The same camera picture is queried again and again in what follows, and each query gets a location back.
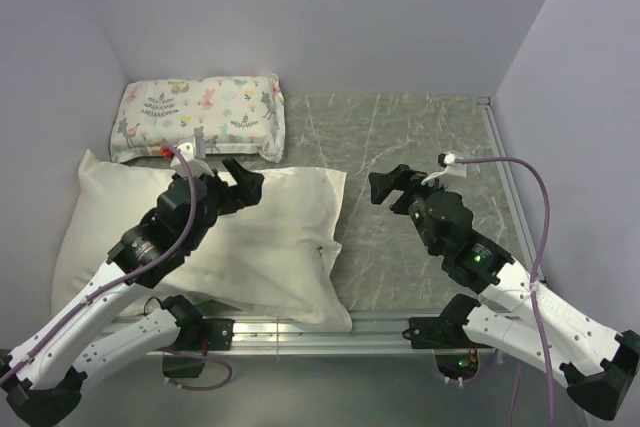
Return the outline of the cream pillowcase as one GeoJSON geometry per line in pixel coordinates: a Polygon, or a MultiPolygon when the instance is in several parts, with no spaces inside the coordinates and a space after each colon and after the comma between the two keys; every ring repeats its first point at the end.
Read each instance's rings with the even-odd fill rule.
{"type": "MultiPolygon", "coordinates": [[[[171,171],[101,162],[85,153],[80,195],[54,269],[51,310],[58,313],[84,288],[107,251],[154,206],[171,171]]],[[[351,318],[330,280],[342,246],[334,233],[345,173],[270,169],[254,207],[220,218],[156,295],[214,299],[256,315],[289,318],[348,332],[351,318]]]]}

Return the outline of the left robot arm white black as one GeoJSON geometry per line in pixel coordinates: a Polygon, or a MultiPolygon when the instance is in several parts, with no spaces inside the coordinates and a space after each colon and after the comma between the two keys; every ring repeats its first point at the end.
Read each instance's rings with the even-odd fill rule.
{"type": "Polygon", "coordinates": [[[160,301],[133,325],[101,332],[126,307],[182,266],[219,217],[259,204],[264,177],[234,159],[223,162],[232,181],[216,171],[184,174],[171,183],[76,297],[39,332],[1,354],[1,388],[29,426],[56,426],[93,385],[131,362],[169,347],[189,349],[204,336],[202,315],[182,295],[160,301]]]}

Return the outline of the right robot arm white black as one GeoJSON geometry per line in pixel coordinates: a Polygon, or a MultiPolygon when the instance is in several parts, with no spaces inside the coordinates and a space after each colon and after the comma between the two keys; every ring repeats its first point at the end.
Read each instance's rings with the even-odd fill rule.
{"type": "Polygon", "coordinates": [[[476,231],[462,197],[425,172],[400,164],[369,176],[372,203],[400,193],[390,209],[409,217],[429,255],[471,290],[438,318],[444,341],[496,348],[550,372],[570,399],[594,417],[615,419],[639,371],[639,336],[618,332],[533,281],[507,250],[476,231]]]}

